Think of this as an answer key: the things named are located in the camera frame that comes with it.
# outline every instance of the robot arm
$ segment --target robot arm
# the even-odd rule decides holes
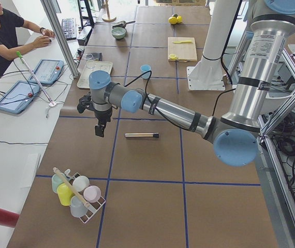
[[[292,3],[292,0],[254,0],[251,4],[252,16],[248,21],[252,23],[252,41],[230,110],[220,120],[141,89],[112,82],[104,71],[95,71],[89,76],[91,93],[80,99],[79,112],[85,109],[95,112],[98,119],[96,135],[103,137],[106,123],[111,120],[112,105],[132,113],[141,109],[200,134],[214,145],[217,157],[226,164],[241,166],[253,161],[258,151],[255,136],[260,131],[257,118],[286,39],[295,32],[295,12],[279,10],[279,6],[284,8],[284,2]]]

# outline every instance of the wooden cutting board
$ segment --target wooden cutting board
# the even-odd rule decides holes
[[[192,40],[192,43],[173,43],[173,41],[181,40]],[[175,54],[177,59],[169,58],[170,54]],[[195,39],[192,37],[168,37],[168,61],[197,61]]]

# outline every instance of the green bowl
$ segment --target green bowl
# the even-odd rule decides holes
[[[112,29],[112,36],[115,39],[122,39],[123,37],[125,37],[127,30],[123,27],[115,27]]]

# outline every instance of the wristwatch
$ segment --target wristwatch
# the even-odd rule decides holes
[[[42,30],[43,30],[43,29],[46,29],[46,28],[41,27],[41,28],[39,29],[39,32],[40,32],[41,34],[43,34],[43,33],[42,33]]]

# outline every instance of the man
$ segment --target man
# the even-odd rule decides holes
[[[32,43],[18,46],[16,27],[24,27],[43,35],[37,37]],[[12,60],[18,57],[17,51],[26,54],[33,49],[46,47],[51,42],[49,37],[54,38],[53,31],[39,27],[35,23],[3,9],[0,2],[0,76],[4,74]]]

